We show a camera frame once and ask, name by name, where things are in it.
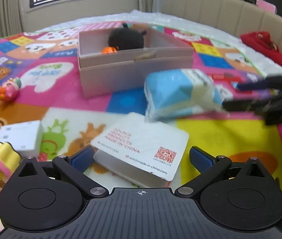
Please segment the pink box on shelf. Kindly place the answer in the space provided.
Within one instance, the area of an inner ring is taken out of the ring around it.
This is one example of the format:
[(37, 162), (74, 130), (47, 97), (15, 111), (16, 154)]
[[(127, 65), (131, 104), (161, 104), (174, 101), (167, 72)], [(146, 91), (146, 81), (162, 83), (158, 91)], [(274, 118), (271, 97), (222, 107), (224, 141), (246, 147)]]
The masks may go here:
[(256, 5), (267, 12), (277, 14), (277, 8), (274, 4), (266, 2), (265, 0), (256, 0)]

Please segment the beige padded headboard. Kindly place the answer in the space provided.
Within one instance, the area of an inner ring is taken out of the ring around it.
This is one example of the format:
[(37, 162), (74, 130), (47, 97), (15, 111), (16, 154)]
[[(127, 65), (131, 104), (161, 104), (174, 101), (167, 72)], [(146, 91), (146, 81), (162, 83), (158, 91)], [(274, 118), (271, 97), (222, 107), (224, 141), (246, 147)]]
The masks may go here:
[(282, 52), (282, 17), (240, 0), (162, 0), (163, 14), (215, 27), (233, 36), (267, 31)]

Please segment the white card booklet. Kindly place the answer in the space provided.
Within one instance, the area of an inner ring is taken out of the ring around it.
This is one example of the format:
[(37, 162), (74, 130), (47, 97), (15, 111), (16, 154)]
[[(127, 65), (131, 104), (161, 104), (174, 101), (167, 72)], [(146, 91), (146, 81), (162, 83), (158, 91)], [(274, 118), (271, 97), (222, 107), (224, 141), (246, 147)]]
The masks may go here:
[(144, 188), (167, 187), (174, 179), (189, 134), (138, 113), (120, 118), (91, 141), (94, 160)]

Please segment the black plush bird toy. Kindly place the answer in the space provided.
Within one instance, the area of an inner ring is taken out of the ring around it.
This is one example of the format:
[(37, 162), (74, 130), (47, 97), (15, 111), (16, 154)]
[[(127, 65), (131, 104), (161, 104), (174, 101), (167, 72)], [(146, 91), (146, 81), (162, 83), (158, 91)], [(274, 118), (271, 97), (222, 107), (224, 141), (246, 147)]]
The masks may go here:
[(127, 23), (122, 23), (121, 28), (113, 29), (108, 38), (108, 46), (117, 51), (143, 49), (146, 30), (138, 31), (130, 28)]

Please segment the red cloth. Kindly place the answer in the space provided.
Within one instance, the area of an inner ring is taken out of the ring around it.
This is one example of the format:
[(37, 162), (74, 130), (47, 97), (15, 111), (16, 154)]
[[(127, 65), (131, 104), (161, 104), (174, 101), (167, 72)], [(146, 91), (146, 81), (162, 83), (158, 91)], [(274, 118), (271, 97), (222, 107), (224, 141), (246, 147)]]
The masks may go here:
[(250, 32), (240, 36), (243, 44), (255, 51), (263, 54), (273, 62), (282, 66), (282, 52), (279, 47), (271, 40), (270, 33), (267, 31)]

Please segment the pink cardboard box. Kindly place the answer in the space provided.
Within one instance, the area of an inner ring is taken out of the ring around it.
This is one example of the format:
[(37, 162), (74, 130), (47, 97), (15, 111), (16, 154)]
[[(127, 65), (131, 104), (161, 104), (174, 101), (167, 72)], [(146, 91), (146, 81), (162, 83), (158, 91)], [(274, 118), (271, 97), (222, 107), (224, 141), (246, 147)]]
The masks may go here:
[(194, 48), (164, 31), (133, 24), (146, 30), (144, 48), (121, 50), (108, 46), (110, 29), (81, 31), (78, 35), (78, 68), (85, 97), (139, 88), (152, 72), (190, 69)]

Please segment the white small box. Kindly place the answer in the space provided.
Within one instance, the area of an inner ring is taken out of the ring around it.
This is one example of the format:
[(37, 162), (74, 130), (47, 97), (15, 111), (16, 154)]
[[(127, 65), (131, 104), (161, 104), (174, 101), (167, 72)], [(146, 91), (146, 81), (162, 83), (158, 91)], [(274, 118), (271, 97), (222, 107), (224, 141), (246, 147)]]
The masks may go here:
[(14, 123), (0, 128), (0, 142), (9, 142), (22, 158), (38, 157), (43, 136), (40, 120)]

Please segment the blue white tissue pack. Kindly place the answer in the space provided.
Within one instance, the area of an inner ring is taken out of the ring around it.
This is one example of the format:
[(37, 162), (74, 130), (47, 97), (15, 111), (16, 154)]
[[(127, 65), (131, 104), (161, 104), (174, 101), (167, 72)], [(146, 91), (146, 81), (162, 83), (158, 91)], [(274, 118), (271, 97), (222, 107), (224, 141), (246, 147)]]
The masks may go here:
[(198, 69), (153, 72), (145, 78), (144, 94), (150, 121), (226, 112), (219, 87)]

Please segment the pink toy figure bottle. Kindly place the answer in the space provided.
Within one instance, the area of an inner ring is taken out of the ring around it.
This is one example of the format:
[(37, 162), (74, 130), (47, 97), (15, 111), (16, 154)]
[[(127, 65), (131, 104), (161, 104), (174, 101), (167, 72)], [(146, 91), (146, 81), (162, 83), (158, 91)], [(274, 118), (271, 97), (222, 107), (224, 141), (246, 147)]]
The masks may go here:
[(14, 101), (19, 93), (21, 88), (20, 78), (10, 78), (0, 85), (0, 100), (5, 102)]

